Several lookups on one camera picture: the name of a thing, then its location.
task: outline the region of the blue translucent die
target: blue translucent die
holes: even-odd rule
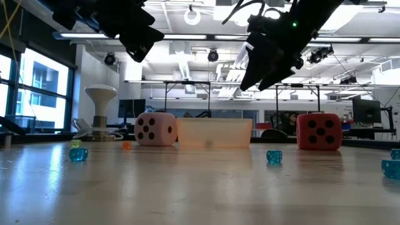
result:
[[[268,151],[267,160],[271,164],[281,163],[282,161],[282,151]]]
[[[392,159],[400,159],[400,149],[392,149],[390,156],[392,156]]]
[[[386,177],[400,179],[400,161],[382,160],[381,167]]]
[[[83,147],[75,147],[69,150],[71,161],[85,161],[88,158],[89,151]]]
[[[81,140],[72,140],[71,141],[72,148],[78,148],[80,145],[81,145]]]

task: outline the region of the table surface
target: table surface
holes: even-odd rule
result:
[[[0,224],[399,224],[400,181],[385,178],[389,151],[293,144],[250,149],[69,142],[0,151]],[[266,151],[282,150],[280,166]]]

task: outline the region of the translucent plastic bin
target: translucent plastic bin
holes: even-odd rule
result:
[[[178,118],[179,147],[249,148],[252,119]]]

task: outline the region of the yellow cable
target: yellow cable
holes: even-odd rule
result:
[[[6,30],[9,29],[10,24],[11,24],[11,21],[13,21],[14,16],[17,14],[18,9],[19,9],[19,7],[21,6],[21,2],[22,2],[22,1],[23,1],[23,0],[19,0],[19,2],[18,2],[18,4],[17,4],[17,7],[15,8],[14,12],[13,12],[13,13],[11,14],[11,16],[10,16],[10,20],[7,19],[7,24],[6,24],[6,26],[3,28],[3,30],[2,30],[1,33],[0,33],[0,39],[3,37],[4,33],[6,32]]]
[[[8,16],[7,16],[7,7],[6,7],[6,2],[5,2],[5,1],[3,2],[3,9],[4,9],[4,15],[5,15],[5,17],[6,17],[6,22],[7,22],[7,25],[6,25],[5,29],[8,30],[8,36],[9,36],[9,39],[10,39],[11,49],[12,49],[12,56],[14,57],[14,61],[15,61],[16,66],[17,66],[18,78],[21,80],[21,84],[22,84],[22,88],[23,88],[25,84],[24,84],[24,81],[23,81],[23,79],[22,79],[22,77],[21,77],[21,74],[19,73],[20,70],[21,70],[21,68],[19,67],[19,63],[18,63],[18,60],[17,60],[17,56],[16,56],[16,54],[15,54],[15,47],[14,47],[13,36],[11,35],[11,30],[10,30],[10,27],[9,27],[9,25],[10,25],[10,23],[11,23],[11,17],[14,15],[14,13],[13,13],[13,15],[11,15],[10,20],[9,20],[9,19],[8,19]],[[24,90],[24,92],[25,92],[25,97],[27,98],[27,100],[28,100],[28,102],[29,102],[29,106],[31,107],[32,113],[35,115],[36,118],[38,118],[38,117],[36,116],[35,111],[33,110],[32,102],[31,102],[31,100],[28,98],[28,94],[27,94],[26,90],[25,90],[24,88],[23,88],[23,90]],[[42,132],[43,132],[44,129],[43,129],[43,127],[41,126],[41,122],[40,122],[39,120],[37,120],[37,123],[39,124],[39,126],[41,127],[41,130],[42,130]]]

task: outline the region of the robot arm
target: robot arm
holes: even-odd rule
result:
[[[143,10],[146,0],[37,0],[53,12],[52,18],[71,30],[76,21],[109,38],[119,35],[126,52],[141,62],[164,34],[151,27],[155,19]]]
[[[67,29],[81,21],[97,33],[103,32],[109,38],[119,35],[126,52],[141,62],[152,48],[161,41],[164,34],[149,27],[154,18],[142,9],[146,0],[37,0],[53,12],[53,19]],[[289,12],[275,10],[281,16],[272,19],[262,15],[263,0],[252,0],[242,5],[239,0],[229,18],[240,9],[261,3],[257,16],[250,16],[247,31],[250,32],[249,64],[242,80],[241,89],[247,90],[259,81],[262,91],[291,76],[291,68],[301,69],[304,62],[301,51],[344,0],[293,0]],[[349,0],[360,4],[367,0]]]
[[[279,19],[272,19],[262,15],[264,2],[257,16],[250,16],[247,31],[249,47],[249,64],[240,88],[245,91],[261,81],[259,90],[262,91],[279,81],[294,74],[291,68],[301,69],[304,62],[301,51],[312,38],[318,37],[318,31],[331,17],[332,13],[344,0],[294,0],[289,12],[280,12]],[[360,4],[365,0],[350,0]],[[222,22],[223,24],[238,10],[252,3],[253,0],[241,6],[240,0],[231,15]]]

